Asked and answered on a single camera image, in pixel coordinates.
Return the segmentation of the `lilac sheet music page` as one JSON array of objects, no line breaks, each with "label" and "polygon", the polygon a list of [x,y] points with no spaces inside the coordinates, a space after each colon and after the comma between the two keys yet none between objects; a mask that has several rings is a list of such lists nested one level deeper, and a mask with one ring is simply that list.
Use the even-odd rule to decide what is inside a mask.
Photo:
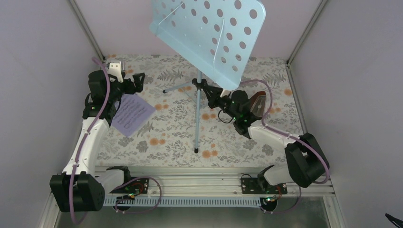
[{"label": "lilac sheet music page", "polygon": [[153,116],[156,109],[138,95],[122,96],[111,126],[126,137],[131,137]]}]

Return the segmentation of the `light blue music stand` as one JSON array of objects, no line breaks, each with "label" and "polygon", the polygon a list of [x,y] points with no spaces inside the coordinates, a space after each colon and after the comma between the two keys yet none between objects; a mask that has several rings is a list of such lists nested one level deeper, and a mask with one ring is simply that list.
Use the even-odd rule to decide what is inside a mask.
[{"label": "light blue music stand", "polygon": [[154,0],[150,31],[197,68],[195,122],[202,85],[239,90],[266,18],[259,0]]}]

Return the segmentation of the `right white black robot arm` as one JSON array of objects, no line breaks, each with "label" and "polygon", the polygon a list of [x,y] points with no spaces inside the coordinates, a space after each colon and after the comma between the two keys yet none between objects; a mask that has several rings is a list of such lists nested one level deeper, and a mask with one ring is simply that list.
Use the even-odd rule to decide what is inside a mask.
[{"label": "right white black robot arm", "polygon": [[220,108],[233,119],[238,134],[283,150],[285,165],[270,165],[258,174],[258,189],[270,193],[276,185],[295,183],[307,188],[312,183],[324,184],[329,179],[329,163],[316,138],[310,134],[295,135],[267,124],[253,112],[253,101],[243,90],[223,95],[223,89],[202,85],[210,108]]}]

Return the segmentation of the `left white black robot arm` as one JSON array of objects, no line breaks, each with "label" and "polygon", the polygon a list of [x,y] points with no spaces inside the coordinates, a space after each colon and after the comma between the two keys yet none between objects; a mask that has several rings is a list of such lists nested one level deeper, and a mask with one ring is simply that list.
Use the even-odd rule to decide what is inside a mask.
[{"label": "left white black robot arm", "polygon": [[97,177],[95,166],[103,139],[117,112],[115,103],[121,101],[123,95],[141,92],[144,79],[145,73],[122,81],[113,74],[105,75],[102,70],[89,74],[90,93],[85,99],[77,145],[63,171],[53,175],[49,183],[61,212],[99,211],[106,194],[131,189],[132,179],[127,167],[110,167]]}]

